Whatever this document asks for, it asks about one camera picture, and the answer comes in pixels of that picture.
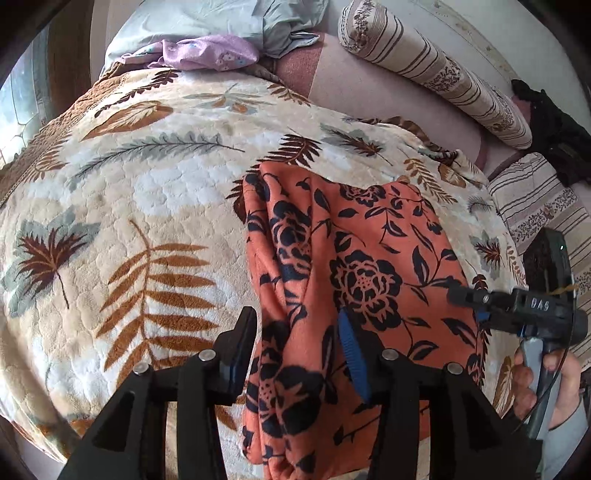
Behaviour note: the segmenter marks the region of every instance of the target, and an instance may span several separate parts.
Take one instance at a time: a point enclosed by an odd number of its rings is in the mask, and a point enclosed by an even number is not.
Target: striped pillow
[[[343,10],[339,40],[354,55],[436,92],[507,145],[524,150],[531,130],[513,101],[447,56],[383,5],[353,0]]]
[[[577,306],[591,315],[591,217],[574,191],[560,183],[555,169],[539,153],[526,155],[508,167],[488,190],[519,255],[542,227],[562,232],[574,280],[579,284]],[[584,368],[591,366],[591,333],[572,351]]]

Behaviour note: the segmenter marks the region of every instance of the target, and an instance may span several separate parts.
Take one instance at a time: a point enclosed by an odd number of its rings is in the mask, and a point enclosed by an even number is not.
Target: metal screw
[[[134,374],[142,375],[150,369],[150,364],[146,362],[139,362],[134,365]]]
[[[388,360],[388,361],[394,361],[398,359],[398,352],[396,350],[394,350],[393,348],[386,348],[386,350],[384,350],[382,352],[382,358],[384,360]]]
[[[447,371],[450,372],[452,375],[460,375],[464,371],[464,369],[460,364],[452,362],[447,366]]]
[[[210,360],[213,360],[216,357],[216,351],[215,350],[203,350],[201,352],[199,352],[199,359],[202,362],[209,362]]]

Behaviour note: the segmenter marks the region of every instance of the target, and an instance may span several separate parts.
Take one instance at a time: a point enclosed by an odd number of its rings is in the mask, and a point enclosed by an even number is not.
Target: cable
[[[550,391],[552,390],[552,387],[556,383],[556,380],[558,379],[558,376],[560,375],[560,371],[562,370],[562,366],[564,365],[564,362],[566,360],[566,357],[569,354],[570,342],[573,341],[574,324],[575,324],[575,316],[574,316],[575,315],[575,312],[576,312],[576,308],[573,305],[573,315],[572,315],[572,321],[571,321],[571,324],[570,324],[569,342],[568,342],[568,345],[566,346],[566,348],[564,349],[564,353],[562,354],[562,358],[560,359],[560,363],[558,364],[558,368],[556,369],[556,373],[554,373],[554,377],[552,377],[552,382],[550,382],[550,385],[548,385],[548,387],[546,388],[546,390],[544,390],[544,393],[542,393],[540,395],[540,397],[538,398],[538,400],[536,400],[534,406],[531,407],[531,410],[523,418],[523,420],[520,421],[519,425],[517,425],[517,427],[515,428],[515,430],[513,430],[513,432],[511,432],[512,435],[514,433],[516,433],[518,430],[520,430],[521,428],[524,427],[525,422],[528,420],[529,417],[531,417],[531,415],[533,414],[533,412],[535,412],[536,408],[538,408],[540,406],[540,404],[546,398],[546,396],[550,395]]]

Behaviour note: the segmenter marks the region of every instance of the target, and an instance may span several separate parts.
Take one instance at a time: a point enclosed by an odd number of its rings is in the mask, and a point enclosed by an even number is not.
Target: orange floral cloth
[[[243,189],[262,310],[243,448],[266,478],[326,479],[369,465],[379,408],[353,389],[336,326],[344,305],[386,347],[431,367],[458,362],[480,382],[486,335],[470,310],[446,300],[466,279],[416,187],[360,189],[265,162]]]

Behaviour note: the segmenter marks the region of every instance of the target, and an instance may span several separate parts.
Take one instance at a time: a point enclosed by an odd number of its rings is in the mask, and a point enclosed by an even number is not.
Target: sleeve
[[[583,402],[579,408],[559,427],[550,430],[542,449],[543,480],[554,479],[567,464],[589,426]]]

